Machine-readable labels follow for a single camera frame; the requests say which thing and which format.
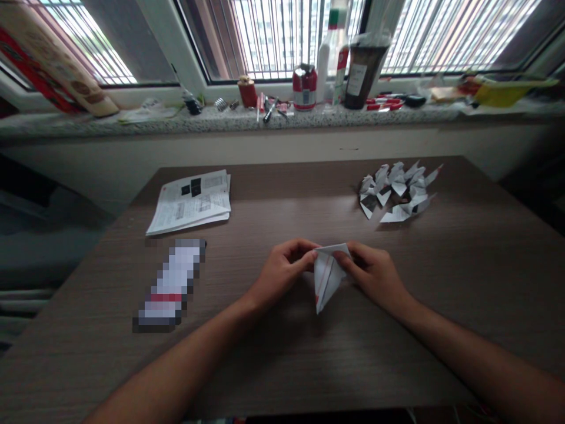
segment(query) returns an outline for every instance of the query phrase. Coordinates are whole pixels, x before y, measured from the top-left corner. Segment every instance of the instruction booklet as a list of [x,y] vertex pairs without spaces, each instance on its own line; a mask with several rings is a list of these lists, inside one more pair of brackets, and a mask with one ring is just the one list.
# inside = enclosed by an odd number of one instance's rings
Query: instruction booklet
[[226,170],[195,175],[161,187],[157,210],[146,236],[169,233],[230,217],[230,180]]

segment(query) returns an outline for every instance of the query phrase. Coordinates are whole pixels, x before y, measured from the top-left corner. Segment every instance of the person's right hand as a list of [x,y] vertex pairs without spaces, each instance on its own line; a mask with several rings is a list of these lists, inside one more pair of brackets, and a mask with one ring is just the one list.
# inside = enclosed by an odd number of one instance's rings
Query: person's right hand
[[387,251],[357,241],[348,242],[347,247],[354,260],[341,251],[334,252],[334,257],[369,299],[395,317],[414,303]]

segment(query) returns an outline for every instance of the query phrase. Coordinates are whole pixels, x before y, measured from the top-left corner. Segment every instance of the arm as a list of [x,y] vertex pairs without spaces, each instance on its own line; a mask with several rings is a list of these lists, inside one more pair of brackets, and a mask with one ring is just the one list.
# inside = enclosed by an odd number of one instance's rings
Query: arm
[[510,422],[565,422],[565,385],[500,346],[425,307],[406,290],[390,255],[351,241],[335,257],[381,306]]
[[312,271],[319,247],[295,239],[275,246],[249,291],[110,395],[85,423],[177,423],[220,360],[285,294]]

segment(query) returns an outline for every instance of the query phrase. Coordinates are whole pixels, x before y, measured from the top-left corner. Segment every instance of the white bottle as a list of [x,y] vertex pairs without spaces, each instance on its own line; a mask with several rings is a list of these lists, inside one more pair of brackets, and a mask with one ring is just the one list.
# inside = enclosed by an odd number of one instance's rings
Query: white bottle
[[346,8],[330,9],[328,35],[318,50],[318,83],[316,100],[318,103],[332,105],[335,91],[335,76],[340,50],[345,44],[347,21]]

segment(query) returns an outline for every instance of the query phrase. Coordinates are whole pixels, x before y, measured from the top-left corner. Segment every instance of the dark bottle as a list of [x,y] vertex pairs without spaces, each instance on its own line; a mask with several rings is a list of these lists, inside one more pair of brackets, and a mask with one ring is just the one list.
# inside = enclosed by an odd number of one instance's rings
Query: dark bottle
[[202,108],[200,103],[194,98],[192,93],[188,90],[184,90],[182,93],[182,101],[186,105],[188,112],[191,115],[200,115],[202,113]]
[[346,108],[363,109],[387,50],[388,46],[360,46],[359,43],[351,46],[351,67],[345,91]]

